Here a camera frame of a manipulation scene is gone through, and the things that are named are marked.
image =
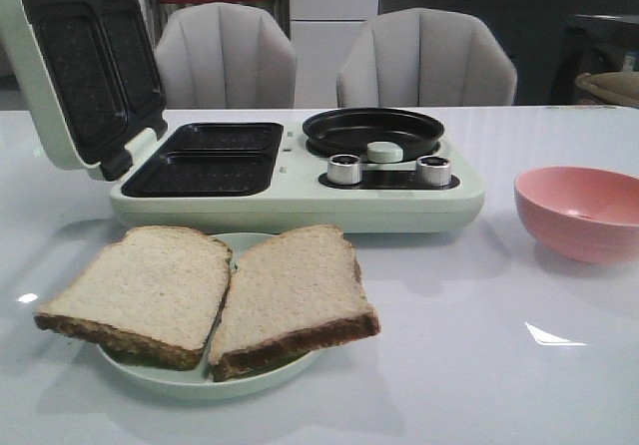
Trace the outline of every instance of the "chair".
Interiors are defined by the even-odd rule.
[[[509,106],[517,73],[479,19],[413,8],[366,21],[337,72],[352,107]]]
[[[297,56],[262,9],[211,3],[176,11],[155,56],[167,108],[293,106]]]

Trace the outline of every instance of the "silver knob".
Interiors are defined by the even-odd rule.
[[[450,161],[440,156],[421,156],[415,161],[417,180],[423,184],[441,188],[450,184]]]
[[[361,161],[358,156],[338,154],[328,158],[326,176],[333,184],[352,186],[361,182]]]

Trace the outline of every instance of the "bowl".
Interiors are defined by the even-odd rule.
[[[639,258],[639,179],[610,171],[547,167],[515,180],[517,213],[539,242],[590,263]]]

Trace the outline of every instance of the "white cabinet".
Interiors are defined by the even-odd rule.
[[[291,39],[298,53],[296,108],[334,108],[335,79],[361,23],[378,0],[291,0]]]

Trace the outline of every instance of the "sandwich maker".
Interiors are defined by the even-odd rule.
[[[168,134],[138,0],[0,0],[0,35],[47,156],[114,183],[126,225],[277,233],[434,232],[483,185],[435,118],[342,109],[303,124],[197,122]]]

